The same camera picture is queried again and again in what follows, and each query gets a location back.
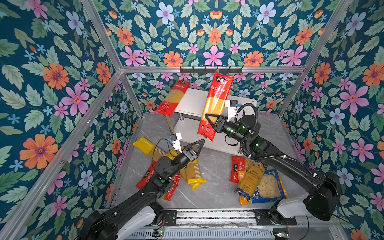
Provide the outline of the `red spaghetti bag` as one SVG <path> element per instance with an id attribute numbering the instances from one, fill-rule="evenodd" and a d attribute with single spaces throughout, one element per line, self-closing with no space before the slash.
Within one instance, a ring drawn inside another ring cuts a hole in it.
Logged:
<path id="1" fill-rule="evenodd" d="M 218 118 L 206 118 L 205 115 L 222 115 L 233 81 L 234 76 L 232 75 L 221 75 L 218 72 L 214 74 L 198 128 L 198 134 L 210 141 L 214 140 L 216 131 L 209 123 L 209 120 L 215 124 Z"/>
<path id="2" fill-rule="evenodd" d="M 175 112 L 178 104 L 183 99 L 189 87 L 190 87 L 189 82 L 178 80 L 172 87 L 167 97 L 161 102 L 159 107 L 155 110 L 155 113 L 164 115 L 167 117 L 171 117 L 172 114 Z"/>

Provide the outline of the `yellow Pastatime spaghetti bag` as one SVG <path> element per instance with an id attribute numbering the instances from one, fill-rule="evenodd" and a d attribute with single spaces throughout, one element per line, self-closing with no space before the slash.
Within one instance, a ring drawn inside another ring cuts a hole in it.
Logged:
<path id="1" fill-rule="evenodd" d="M 200 187 L 201 184 L 206 183 L 206 180 L 202 177 L 198 160 L 189 162 L 180 173 L 182 178 L 187 182 L 193 191 Z"/>

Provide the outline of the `amber blue spaghetti bag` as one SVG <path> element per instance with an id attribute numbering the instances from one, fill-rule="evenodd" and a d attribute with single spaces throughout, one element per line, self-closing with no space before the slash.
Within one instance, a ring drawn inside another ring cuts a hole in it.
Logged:
<path id="1" fill-rule="evenodd" d="M 240 184 L 236 189 L 236 193 L 238 193 L 239 196 L 245 200 L 250 201 L 265 171 L 266 167 L 263 163 L 253 162 L 243 179 L 240 181 Z"/>

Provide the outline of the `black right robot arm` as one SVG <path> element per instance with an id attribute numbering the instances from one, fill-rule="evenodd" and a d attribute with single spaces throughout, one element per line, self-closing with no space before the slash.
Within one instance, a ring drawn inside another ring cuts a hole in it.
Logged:
<path id="1" fill-rule="evenodd" d="M 257 114 L 244 115 L 235 121 L 214 114 L 205 114 L 205 118 L 215 132 L 238 141 L 248 159 L 276 169 L 306 191 L 295 199 L 277 200 L 269 210 L 272 223 L 280 225 L 285 219 L 302 215 L 312 215 L 321 221 L 331 220 L 340 202 L 340 183 L 336 174 L 312 170 L 262 138 Z"/>

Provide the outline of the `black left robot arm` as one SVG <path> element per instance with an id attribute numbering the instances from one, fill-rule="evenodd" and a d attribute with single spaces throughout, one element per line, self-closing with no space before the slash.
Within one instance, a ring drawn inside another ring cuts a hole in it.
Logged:
<path id="1" fill-rule="evenodd" d="M 198 159 L 204 144 L 205 140 L 201 139 L 185 146 L 174 159 L 168 156 L 159 158 L 155 163 L 155 174 L 140 190 L 111 209 L 90 214 L 75 239 L 125 240 L 142 227 L 159 224 L 163 220 L 164 208 L 157 200 L 175 184 L 172 178 Z"/>

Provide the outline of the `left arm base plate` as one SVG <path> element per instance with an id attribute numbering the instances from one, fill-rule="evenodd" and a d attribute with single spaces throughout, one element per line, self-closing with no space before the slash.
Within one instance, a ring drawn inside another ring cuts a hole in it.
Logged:
<path id="1" fill-rule="evenodd" d="M 152 226 L 161 227 L 161 226 L 176 226 L 177 222 L 177 213 L 176 210 L 163 210 L 156 214 L 154 221 L 151 223 Z"/>

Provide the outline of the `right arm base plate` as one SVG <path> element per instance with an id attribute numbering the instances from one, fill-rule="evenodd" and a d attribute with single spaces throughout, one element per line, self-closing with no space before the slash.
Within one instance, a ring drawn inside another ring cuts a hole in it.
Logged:
<path id="1" fill-rule="evenodd" d="M 271 212 L 267 209 L 254 209 L 252 210 L 256 217 L 258 226 L 296 226 L 297 221 L 295 217 L 284 218 L 278 212 Z"/>

